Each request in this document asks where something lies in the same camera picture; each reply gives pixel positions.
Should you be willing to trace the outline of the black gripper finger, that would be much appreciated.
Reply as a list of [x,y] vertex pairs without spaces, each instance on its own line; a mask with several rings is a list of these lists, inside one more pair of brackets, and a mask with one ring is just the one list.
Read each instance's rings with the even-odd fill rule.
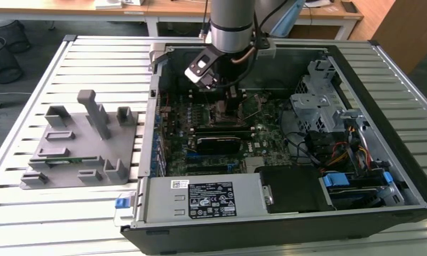
[[230,98],[230,113],[237,114],[239,109],[239,104],[243,101],[243,92],[242,90],[231,89],[231,98]]

